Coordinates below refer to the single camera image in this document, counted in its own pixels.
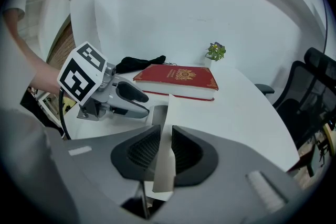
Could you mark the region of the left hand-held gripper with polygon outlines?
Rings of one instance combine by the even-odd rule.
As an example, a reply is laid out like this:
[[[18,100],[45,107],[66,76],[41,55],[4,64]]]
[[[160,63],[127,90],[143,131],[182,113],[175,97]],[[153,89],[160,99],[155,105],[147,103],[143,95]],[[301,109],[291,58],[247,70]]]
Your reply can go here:
[[[133,101],[146,103],[149,97],[132,83],[118,83],[115,74],[116,66],[86,41],[71,51],[57,82],[79,104],[80,119],[98,121],[107,111],[127,118],[147,117],[149,110]]]

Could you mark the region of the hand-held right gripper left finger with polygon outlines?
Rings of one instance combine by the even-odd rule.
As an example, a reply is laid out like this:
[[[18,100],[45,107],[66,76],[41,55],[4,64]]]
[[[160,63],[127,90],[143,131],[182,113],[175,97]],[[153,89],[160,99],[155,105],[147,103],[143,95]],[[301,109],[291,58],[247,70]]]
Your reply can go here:
[[[52,160],[77,223],[146,223],[144,181],[152,174],[161,127],[63,141],[49,134]]]

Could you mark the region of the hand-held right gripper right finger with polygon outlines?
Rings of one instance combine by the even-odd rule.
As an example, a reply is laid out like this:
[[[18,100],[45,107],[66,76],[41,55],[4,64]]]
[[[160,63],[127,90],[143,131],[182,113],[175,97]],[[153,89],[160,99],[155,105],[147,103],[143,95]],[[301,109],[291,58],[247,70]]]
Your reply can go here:
[[[176,176],[154,223],[286,223],[311,195],[247,145],[174,126]]]

